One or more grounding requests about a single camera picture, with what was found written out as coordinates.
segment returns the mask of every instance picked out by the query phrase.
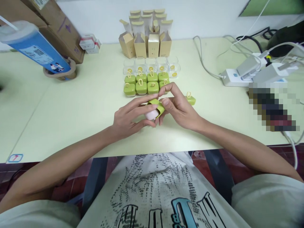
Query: sticker label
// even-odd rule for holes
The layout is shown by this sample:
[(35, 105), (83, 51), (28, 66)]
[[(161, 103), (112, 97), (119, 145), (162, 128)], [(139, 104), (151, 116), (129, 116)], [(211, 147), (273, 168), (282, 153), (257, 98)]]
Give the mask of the sticker label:
[(36, 45), (20, 49), (20, 51), (41, 65), (53, 62), (53, 59)]
[(20, 162), (22, 158), (23, 158), (23, 154), (14, 154), (14, 155), (10, 156), (10, 158), (7, 162), (17, 163), (17, 162)]
[(32, 0), (41, 10), (49, 0)]

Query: chair leg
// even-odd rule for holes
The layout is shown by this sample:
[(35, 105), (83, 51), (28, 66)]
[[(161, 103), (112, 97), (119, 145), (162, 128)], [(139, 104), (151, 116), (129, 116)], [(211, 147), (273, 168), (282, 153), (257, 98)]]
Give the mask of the chair leg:
[(85, 184), (84, 196), (82, 201), (82, 212), (83, 217), (96, 196), (99, 194), (100, 190), (105, 183), (105, 174), (107, 171), (108, 158), (94, 158), (90, 172)]
[(216, 190), (231, 204), (234, 181), (219, 150), (204, 150)]

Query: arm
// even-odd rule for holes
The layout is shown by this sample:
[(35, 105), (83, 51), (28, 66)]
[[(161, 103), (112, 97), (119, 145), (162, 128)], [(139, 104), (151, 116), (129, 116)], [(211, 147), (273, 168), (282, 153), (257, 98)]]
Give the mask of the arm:
[(159, 118), (160, 125), (164, 116), (170, 113), (180, 126), (198, 132), (218, 143), (246, 166), (256, 171), (284, 175), (303, 182), (297, 171), (267, 146), (253, 138), (212, 124), (200, 117), (175, 83), (162, 87), (159, 96), (162, 96), (165, 91), (171, 91), (174, 97), (162, 100), (166, 111)]
[(157, 105), (141, 106), (156, 97), (157, 94), (135, 98), (115, 113), (112, 126), (58, 151), (32, 167), (16, 180), (4, 196), (0, 202), (0, 213), (26, 202), (50, 199), (53, 188), (97, 152), (131, 136), (144, 126), (155, 127), (155, 123), (149, 120), (138, 123), (133, 120), (156, 109)]

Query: floor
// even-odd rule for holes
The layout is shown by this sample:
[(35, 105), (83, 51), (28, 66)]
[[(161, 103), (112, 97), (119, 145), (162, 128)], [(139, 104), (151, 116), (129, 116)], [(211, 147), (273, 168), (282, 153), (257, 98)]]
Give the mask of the floor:
[[(273, 147), (271, 148), (287, 160), (291, 165), (294, 163), (294, 157), (291, 147)], [(297, 146), (298, 151), (298, 172), (300, 176), (304, 179), (304, 144)], [(254, 171), (244, 166), (240, 163), (234, 156), (232, 156), (227, 150), (220, 149), (220, 152), (228, 165), (234, 182), (237, 184), (244, 181), (254, 175)], [(207, 178), (207, 180), (214, 186), (214, 182), (211, 176), (211, 172), (206, 161), (204, 151), (194, 151), (192, 153), (192, 159), (194, 165), (199, 169), (199, 171)], [(114, 170), (117, 164), (118, 157), (109, 157), (106, 180), (110, 176), (111, 172)], [(85, 162), (80, 168), (78, 168), (72, 175), (68, 177), (66, 182), (55, 188), (52, 199), (67, 202), (75, 196), (83, 193), (85, 188), (85, 183), (89, 170), (91, 167), (92, 159)], [(0, 164), (0, 200), (6, 194), (8, 188), (12, 183), (20, 177), (24, 172), (29, 170), (31, 167), (36, 165), (33, 163), (21, 163), (21, 164)]]

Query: white small box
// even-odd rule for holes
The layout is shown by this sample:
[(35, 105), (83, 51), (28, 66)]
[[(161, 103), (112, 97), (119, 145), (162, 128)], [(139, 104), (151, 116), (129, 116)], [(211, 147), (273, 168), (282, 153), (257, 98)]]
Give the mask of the white small box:
[(83, 50), (93, 49), (95, 46), (95, 42), (96, 37), (93, 34), (88, 34), (81, 37), (79, 46), (81, 46)]
[(101, 43), (100, 43), (100, 41), (97, 39), (96, 42), (95, 42), (94, 48), (92, 48), (92, 49), (87, 49), (86, 52), (87, 52), (88, 54), (97, 54), (97, 53), (99, 53), (100, 45), (101, 45)]

